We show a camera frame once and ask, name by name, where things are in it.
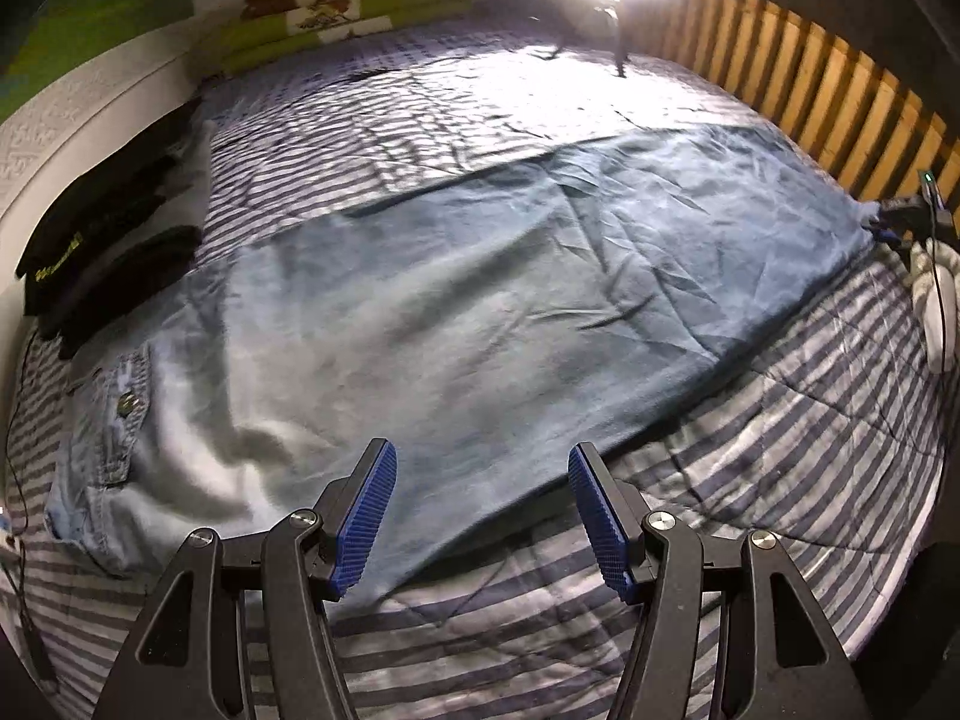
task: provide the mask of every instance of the mattress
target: mattress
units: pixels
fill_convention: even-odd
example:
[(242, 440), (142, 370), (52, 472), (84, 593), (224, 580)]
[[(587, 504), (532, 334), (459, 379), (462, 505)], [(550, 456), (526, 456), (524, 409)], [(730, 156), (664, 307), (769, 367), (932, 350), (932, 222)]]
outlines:
[[(198, 264), (306, 218), (559, 143), (633, 127), (769, 127), (671, 63), (637, 57), (622, 81), (606, 52), (551, 52), (537, 25), (437, 25), (289, 57), (206, 90), (219, 128)], [(323, 131), (278, 158), (276, 133), (298, 122)], [(926, 371), (903, 277), (877, 250), (736, 381), (611, 465), (651, 507), (707, 533), (777, 533), (850, 654), (917, 549), (942, 469), (942, 426), (956, 421), (957, 379)], [(65, 716), (88, 717), (150, 583), (90, 574), (45, 531), (64, 382), (56, 348), (30, 340), (8, 454), (30, 517), (27, 599), (59, 674), (53, 700)], [(12, 485), (7, 500), (22, 525)], [(0, 593), (11, 598), (4, 584)], [(253, 691), (257, 715), (269, 718), (277, 712), (256, 609)], [(704, 597), (691, 717), (707, 715), (718, 615)], [(606, 714), (635, 624), (635, 610), (603, 586), (560, 491), (522, 518), (491, 523), (334, 632), (361, 717), (572, 720)]]

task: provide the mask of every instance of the striped blanket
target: striped blanket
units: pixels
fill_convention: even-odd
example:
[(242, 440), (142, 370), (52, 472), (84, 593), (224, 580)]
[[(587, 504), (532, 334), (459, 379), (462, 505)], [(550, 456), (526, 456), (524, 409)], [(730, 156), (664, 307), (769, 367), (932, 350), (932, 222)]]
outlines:
[[(199, 261), (304, 218), (590, 133), (766, 125), (669, 63), (635, 60), (628, 95), (603, 53), (545, 62), (550, 46), (536, 34), (459, 29), (341, 44), (208, 90), (219, 131)], [(557, 79), (568, 94), (551, 87)], [(309, 148), (284, 144), (308, 122), (323, 123)], [(938, 386), (925, 370), (903, 275), (880, 250), (724, 391), (613, 463), (652, 507), (705, 532), (762, 526), (780, 535), (850, 653), (917, 548), (941, 472), (944, 420), (957, 416), (957, 379)], [(7, 501), (16, 525), (27, 525), (26, 595), (59, 674), (54, 702), (64, 716), (89, 717), (150, 583), (89, 574), (45, 532), (63, 387), (56, 348), (28, 343), (8, 436), (26, 508), (13, 485)], [(11, 601), (2, 578), (0, 595)], [(251, 678), (258, 717), (272, 718), (257, 609), (251, 599)], [(706, 597), (691, 717), (707, 715), (718, 614)], [(491, 524), (334, 632), (361, 717), (587, 720), (610, 706), (635, 624), (635, 610), (603, 586), (560, 493), (531, 521)]]

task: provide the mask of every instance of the denim pocket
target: denim pocket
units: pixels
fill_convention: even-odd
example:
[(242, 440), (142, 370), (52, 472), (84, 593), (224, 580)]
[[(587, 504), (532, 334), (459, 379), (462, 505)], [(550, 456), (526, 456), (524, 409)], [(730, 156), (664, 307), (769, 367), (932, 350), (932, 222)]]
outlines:
[(70, 459), (93, 488), (114, 487), (130, 475), (133, 445), (150, 409), (150, 353), (127, 352), (100, 367), (72, 392)]

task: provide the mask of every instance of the blue gripper pad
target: blue gripper pad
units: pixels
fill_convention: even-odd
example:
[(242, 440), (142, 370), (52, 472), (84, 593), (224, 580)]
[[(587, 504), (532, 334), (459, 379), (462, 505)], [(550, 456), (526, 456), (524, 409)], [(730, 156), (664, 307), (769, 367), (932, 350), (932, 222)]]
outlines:
[(363, 575), (396, 483), (397, 450), (386, 442), (373, 461), (344, 526), (337, 532), (337, 557), (330, 586), (341, 598)]
[(627, 536), (613, 516), (606, 495), (578, 447), (570, 450), (568, 476), (577, 501), (577, 511), (587, 529), (593, 555), (600, 565), (604, 583), (615, 590), (621, 600), (632, 603), (637, 583), (630, 573), (627, 558)]

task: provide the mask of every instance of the gray fabric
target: gray fabric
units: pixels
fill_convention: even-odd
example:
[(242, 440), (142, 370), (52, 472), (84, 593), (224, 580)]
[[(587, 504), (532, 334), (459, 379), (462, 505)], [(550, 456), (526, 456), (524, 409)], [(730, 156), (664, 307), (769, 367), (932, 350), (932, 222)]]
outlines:
[[(82, 352), (51, 531), (157, 574), (200, 525), (312, 504), (384, 436), (397, 502), (338, 610), (369, 604), (557, 483), (573, 443), (619, 445), (715, 386), (866, 250), (869, 211), (782, 136), (711, 125), (303, 223), (194, 271), (158, 330), (135, 314)], [(149, 380), (117, 383), (147, 356)], [(142, 418), (117, 419), (127, 391)]]
[[(483, 23), (447, 23), (306, 52), (209, 91), (206, 114), (220, 129), (198, 263), (404, 181), (416, 185), (541, 153), (595, 133), (594, 122), (606, 128), (613, 119), (623, 127), (769, 127), (677, 65), (635, 56), (624, 81), (611, 76), (608, 52), (572, 50), (553, 62), (540, 60), (552, 50), (550, 41), (549, 35)], [(344, 83), (348, 77), (355, 80)], [(615, 91), (607, 94), (607, 84)], [(288, 149), (282, 158), (275, 153), (277, 137), (269, 133), (320, 122), (326, 140), (318, 148)], [(387, 131), (390, 151), (378, 156), (368, 133), (383, 138)], [(373, 171), (350, 183), (358, 163), (349, 158), (357, 153)], [(304, 194), (310, 184), (314, 193)], [(301, 199), (289, 201), (298, 194)], [(757, 504), (746, 512), (746, 523), (763, 517), (767, 506), (755, 469), (794, 469), (800, 483), (792, 509), (818, 509), (827, 521), (874, 529), (872, 542), (856, 539), (856, 532), (825, 542), (822, 531), (802, 525), (791, 530), (794, 541), (788, 543), (829, 604), (848, 652), (869, 635), (902, 580), (928, 521), (944, 441), (960, 425), (960, 379), (938, 389), (926, 371), (922, 330), (912, 319), (909, 293), (890, 269), (896, 266), (894, 260), (893, 266), (875, 263), (858, 271), (771, 340), (728, 389), (678, 419), (668, 436), (632, 454), (630, 466), (617, 471), (659, 465), (655, 486), (647, 490), (666, 501), (693, 495), (690, 471), (698, 480), (719, 474), (727, 480), (720, 495), (754, 492)], [(85, 570), (43, 525), (67, 373), (54, 344), (30, 344), (8, 440), (29, 523), (12, 484), (7, 501), (16, 525), (29, 525), (27, 599), (58, 672), (54, 701), (65, 717), (88, 718), (150, 583)], [(846, 446), (838, 428), (848, 420), (857, 441), (837, 451)], [(795, 436), (825, 437), (833, 448), (824, 452), (820, 440)], [(928, 443), (918, 442), (920, 436)], [(822, 482), (828, 490), (855, 493), (856, 517), (824, 497)], [(359, 716), (402, 720), (459, 712), (454, 716), (483, 718), (508, 710), (517, 720), (604, 717), (635, 618), (603, 589), (583, 528), (570, 515), (511, 533), (462, 562), (444, 560), (374, 610), (338, 624), (337, 649)], [(700, 517), (684, 516), (693, 524)], [(510, 530), (503, 525), (491, 535)], [(13, 603), (2, 576), (0, 596)], [(715, 654), (713, 615), (701, 628), (691, 701), (697, 718), (704, 717), (709, 694), (704, 675)], [(248, 655), (257, 717), (277, 720), (256, 617)]]
[(174, 228), (203, 231), (203, 221), (210, 206), (210, 138), (215, 128), (213, 122), (200, 124), (182, 153), (179, 164), (163, 180), (160, 194), (168, 197), (165, 203), (80, 272), (40, 318), (42, 327), (59, 329), (116, 262), (136, 247)]

